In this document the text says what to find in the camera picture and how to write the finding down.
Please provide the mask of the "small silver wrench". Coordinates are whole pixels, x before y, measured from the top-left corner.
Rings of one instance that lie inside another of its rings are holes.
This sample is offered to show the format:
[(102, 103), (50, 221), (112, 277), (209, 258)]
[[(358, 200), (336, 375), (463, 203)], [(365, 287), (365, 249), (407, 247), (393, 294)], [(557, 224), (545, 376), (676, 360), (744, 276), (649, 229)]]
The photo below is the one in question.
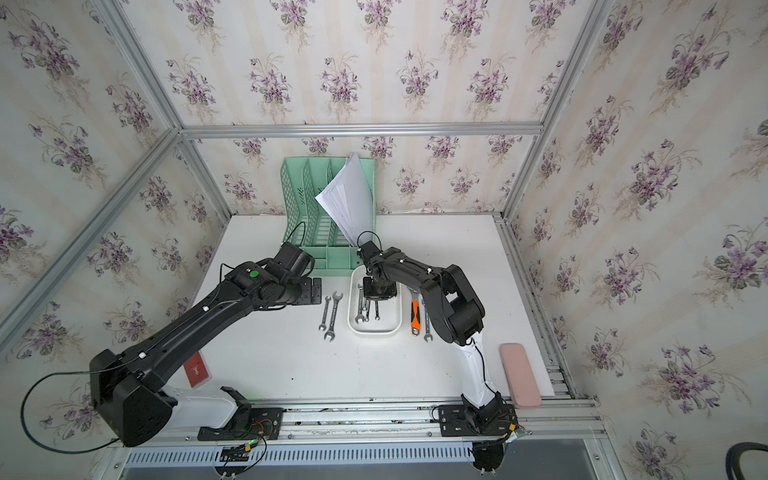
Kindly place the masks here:
[(331, 296), (326, 296), (325, 297), (323, 316), (322, 316), (321, 324), (318, 327), (318, 330), (323, 332), (323, 333), (326, 333), (328, 331), (328, 324), (327, 324), (328, 312), (329, 312), (329, 308), (330, 308), (330, 305), (331, 305), (332, 301), (333, 301), (333, 298)]

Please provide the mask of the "white plastic storage box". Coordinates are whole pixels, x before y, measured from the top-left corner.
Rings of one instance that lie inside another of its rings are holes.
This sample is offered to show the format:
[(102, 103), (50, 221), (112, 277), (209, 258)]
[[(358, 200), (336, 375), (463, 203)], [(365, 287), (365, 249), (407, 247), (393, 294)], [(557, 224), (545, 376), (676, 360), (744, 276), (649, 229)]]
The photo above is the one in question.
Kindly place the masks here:
[(397, 293), (388, 300), (366, 300), (362, 295), (365, 267), (358, 266), (351, 274), (348, 325), (361, 337), (390, 337), (403, 326), (405, 287), (397, 284)]

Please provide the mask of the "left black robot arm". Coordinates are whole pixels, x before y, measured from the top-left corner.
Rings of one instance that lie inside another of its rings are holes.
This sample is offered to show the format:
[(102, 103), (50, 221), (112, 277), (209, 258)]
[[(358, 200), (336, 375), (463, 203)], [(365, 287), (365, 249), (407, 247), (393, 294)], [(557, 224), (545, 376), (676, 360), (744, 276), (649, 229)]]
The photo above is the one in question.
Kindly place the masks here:
[(171, 376), (238, 320), (253, 312), (311, 303), (314, 258), (285, 242), (273, 258), (245, 261), (174, 322), (89, 363), (94, 410), (127, 447), (139, 446), (170, 425), (183, 401), (164, 391)]

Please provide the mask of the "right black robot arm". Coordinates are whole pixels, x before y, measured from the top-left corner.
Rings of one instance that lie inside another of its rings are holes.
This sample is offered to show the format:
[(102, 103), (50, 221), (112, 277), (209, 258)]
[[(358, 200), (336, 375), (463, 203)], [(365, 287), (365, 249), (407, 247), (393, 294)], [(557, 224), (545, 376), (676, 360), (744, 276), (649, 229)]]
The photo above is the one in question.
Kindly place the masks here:
[(365, 267), (365, 301), (394, 298), (400, 285), (413, 290), (433, 330), (454, 348), (469, 431), (477, 436), (510, 440), (519, 424), (514, 408), (491, 382), (483, 352), (485, 308), (463, 270), (455, 264), (430, 266), (398, 248), (384, 250), (373, 241), (359, 245), (357, 253)]

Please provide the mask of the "orange handled adjustable wrench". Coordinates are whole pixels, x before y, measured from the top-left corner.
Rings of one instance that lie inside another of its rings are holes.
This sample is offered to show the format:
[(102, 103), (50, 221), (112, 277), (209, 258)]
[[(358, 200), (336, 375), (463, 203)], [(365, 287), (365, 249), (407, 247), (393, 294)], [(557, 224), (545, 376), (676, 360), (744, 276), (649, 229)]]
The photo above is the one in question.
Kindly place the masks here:
[(409, 289), (410, 303), (410, 328), (413, 336), (419, 336), (421, 332), (421, 313), (419, 293), (415, 289)]

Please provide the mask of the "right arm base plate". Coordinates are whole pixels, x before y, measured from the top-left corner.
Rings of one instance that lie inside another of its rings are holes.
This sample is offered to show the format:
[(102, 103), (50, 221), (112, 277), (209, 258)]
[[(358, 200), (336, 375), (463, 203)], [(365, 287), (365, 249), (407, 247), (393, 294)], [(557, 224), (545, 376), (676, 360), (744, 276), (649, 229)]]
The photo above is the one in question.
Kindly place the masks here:
[(464, 396), (461, 404), (438, 405), (433, 419), (442, 437), (502, 437), (519, 427), (514, 406), (497, 394), (482, 407), (475, 407)]

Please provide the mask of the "silver combination wrench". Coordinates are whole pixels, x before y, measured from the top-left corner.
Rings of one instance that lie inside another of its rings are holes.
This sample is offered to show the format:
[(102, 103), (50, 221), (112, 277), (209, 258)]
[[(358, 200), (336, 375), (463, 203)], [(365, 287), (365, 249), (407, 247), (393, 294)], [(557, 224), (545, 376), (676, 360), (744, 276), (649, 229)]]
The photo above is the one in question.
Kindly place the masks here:
[(433, 335), (431, 332), (431, 324), (430, 324), (430, 317), (426, 309), (426, 305), (422, 305), (423, 308), (423, 330), (424, 330), (424, 341), (425, 342), (431, 342), (433, 340)]

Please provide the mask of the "large silver wrench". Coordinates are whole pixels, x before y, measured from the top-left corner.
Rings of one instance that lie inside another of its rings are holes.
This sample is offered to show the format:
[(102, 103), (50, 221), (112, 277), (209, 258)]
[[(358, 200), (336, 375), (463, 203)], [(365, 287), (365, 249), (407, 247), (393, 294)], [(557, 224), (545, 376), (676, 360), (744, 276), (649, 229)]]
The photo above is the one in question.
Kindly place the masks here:
[(339, 303), (343, 299), (343, 294), (339, 291), (335, 291), (332, 294), (332, 311), (331, 311), (331, 318), (330, 323), (327, 326), (327, 329), (324, 333), (324, 339), (328, 342), (333, 342), (335, 339), (335, 323), (336, 323), (336, 316), (338, 312)]

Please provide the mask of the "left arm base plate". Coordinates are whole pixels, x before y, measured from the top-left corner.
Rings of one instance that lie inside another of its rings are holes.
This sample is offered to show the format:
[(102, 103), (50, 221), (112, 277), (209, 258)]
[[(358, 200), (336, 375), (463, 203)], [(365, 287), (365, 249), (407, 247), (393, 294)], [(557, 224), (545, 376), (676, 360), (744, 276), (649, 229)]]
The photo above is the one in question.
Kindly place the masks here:
[(202, 442), (255, 440), (263, 437), (276, 440), (284, 409), (279, 407), (255, 407), (239, 391), (222, 386), (220, 391), (227, 400), (235, 402), (236, 409), (231, 418), (221, 427), (203, 426), (198, 430), (197, 440)]

